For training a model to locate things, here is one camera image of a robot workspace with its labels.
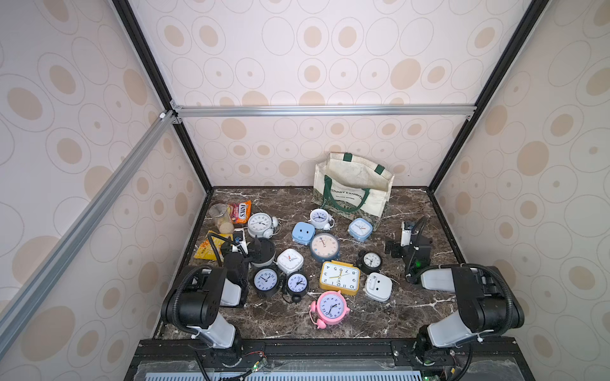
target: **yellow alarm clock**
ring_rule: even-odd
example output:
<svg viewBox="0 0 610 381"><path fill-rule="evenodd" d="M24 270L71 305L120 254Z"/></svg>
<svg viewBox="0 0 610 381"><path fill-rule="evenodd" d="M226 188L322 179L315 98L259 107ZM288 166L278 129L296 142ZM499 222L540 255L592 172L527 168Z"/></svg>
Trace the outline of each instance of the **yellow alarm clock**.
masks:
<svg viewBox="0 0 610 381"><path fill-rule="evenodd" d="M326 261L322 263L320 288L322 290L341 291L355 296L360 286L360 269L345 262Z"/></svg>

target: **clock face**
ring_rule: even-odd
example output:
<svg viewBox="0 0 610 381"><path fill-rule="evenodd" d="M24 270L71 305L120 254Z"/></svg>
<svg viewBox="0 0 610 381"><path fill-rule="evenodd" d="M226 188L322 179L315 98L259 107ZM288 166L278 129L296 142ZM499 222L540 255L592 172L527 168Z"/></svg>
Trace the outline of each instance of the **clock face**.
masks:
<svg viewBox="0 0 610 381"><path fill-rule="evenodd" d="M256 213L248 220L248 227L256 232L263 232L271 227L271 217L266 213Z"/></svg>
<svg viewBox="0 0 610 381"><path fill-rule="evenodd" d="M317 223L323 223L328 219L328 213L324 209L314 209L311 211L311 220Z"/></svg>
<svg viewBox="0 0 610 381"><path fill-rule="evenodd" d="M325 317L336 319L343 313L345 305L338 295L328 294L320 301L318 309Z"/></svg>
<svg viewBox="0 0 610 381"><path fill-rule="evenodd" d="M300 293L307 287L307 278L303 274L293 274L288 278L288 288L294 293Z"/></svg>
<svg viewBox="0 0 610 381"><path fill-rule="evenodd" d="M320 258L333 258L339 251L337 237L328 233L321 233L311 241L311 250Z"/></svg>
<svg viewBox="0 0 610 381"><path fill-rule="evenodd" d="M357 290L359 278L359 268L342 266L332 262L324 262L320 280L327 285L344 288L346 290Z"/></svg>
<svg viewBox="0 0 610 381"><path fill-rule="evenodd" d="M370 268L377 268L381 265L381 258L375 253L366 253L362 261Z"/></svg>
<svg viewBox="0 0 610 381"><path fill-rule="evenodd" d="M303 263L303 256L294 249L287 249L278 257L278 264L285 269L292 270Z"/></svg>
<svg viewBox="0 0 610 381"><path fill-rule="evenodd" d="M351 223L351 230L356 235L363 236L363 235L367 235L371 231L371 226L369 224L367 224L365 221L363 221L361 219L357 219Z"/></svg>
<svg viewBox="0 0 610 381"><path fill-rule="evenodd" d="M262 269L254 276L254 286L261 291L268 291L278 283L278 275L272 269Z"/></svg>

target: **yellow snack bag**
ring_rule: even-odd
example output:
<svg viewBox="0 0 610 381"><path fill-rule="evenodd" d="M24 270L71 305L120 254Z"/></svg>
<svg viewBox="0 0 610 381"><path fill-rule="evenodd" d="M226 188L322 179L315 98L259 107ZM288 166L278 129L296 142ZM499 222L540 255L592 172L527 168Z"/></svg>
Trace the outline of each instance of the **yellow snack bag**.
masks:
<svg viewBox="0 0 610 381"><path fill-rule="evenodd" d="M213 230L208 230L208 233L216 233ZM229 238L229 239L233 239L233 234L219 234L222 237L225 238ZM216 245L216 249L218 250L218 253L220 254L220 245L222 245L224 243L223 240L220 240L218 238L212 237L212 240L214 241L214 245ZM202 244L199 245L199 249L197 249L197 252L195 253L195 258L197 259L209 259L209 260L216 260L216 255L214 255L214 251L212 250L212 246L210 245L210 241L205 240L203 241Z"/></svg>

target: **pink alarm clock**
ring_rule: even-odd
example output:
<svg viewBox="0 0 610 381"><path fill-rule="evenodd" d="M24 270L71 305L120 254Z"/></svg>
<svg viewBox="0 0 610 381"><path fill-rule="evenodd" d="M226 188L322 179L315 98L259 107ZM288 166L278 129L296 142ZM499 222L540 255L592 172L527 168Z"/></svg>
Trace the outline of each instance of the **pink alarm clock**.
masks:
<svg viewBox="0 0 610 381"><path fill-rule="evenodd" d="M311 316L312 312L318 314L317 321L314 321ZM341 291L327 291L320 295L317 303L311 302L309 306L311 321L321 329L339 324L349 312L350 309L347 308L347 303L341 295Z"/></svg>

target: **snack bag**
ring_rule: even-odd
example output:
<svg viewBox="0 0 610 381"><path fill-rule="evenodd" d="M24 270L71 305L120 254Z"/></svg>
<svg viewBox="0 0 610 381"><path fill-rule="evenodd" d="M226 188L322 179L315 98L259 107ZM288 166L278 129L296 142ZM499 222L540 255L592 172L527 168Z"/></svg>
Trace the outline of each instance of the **snack bag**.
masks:
<svg viewBox="0 0 610 381"><path fill-rule="evenodd" d="M250 218L252 201L240 202L239 204L228 204L231 209L231 221L234 224L245 224Z"/></svg>
<svg viewBox="0 0 610 381"><path fill-rule="evenodd" d="M214 230L208 230L208 233L216 233ZM233 234L219 234L222 237L228 238L230 240L233 239ZM214 245L216 245L216 248L218 249L218 253L220 254L220 246L224 243L223 240L219 240L218 238L212 237L212 240L214 241ZM214 251L212 250L212 246L210 245L210 241L208 241L207 239L205 241L203 241L202 244L200 244L199 249L197 249L197 252L195 253L195 258L197 259L209 259L209 260L216 260L216 255L214 255Z"/></svg>

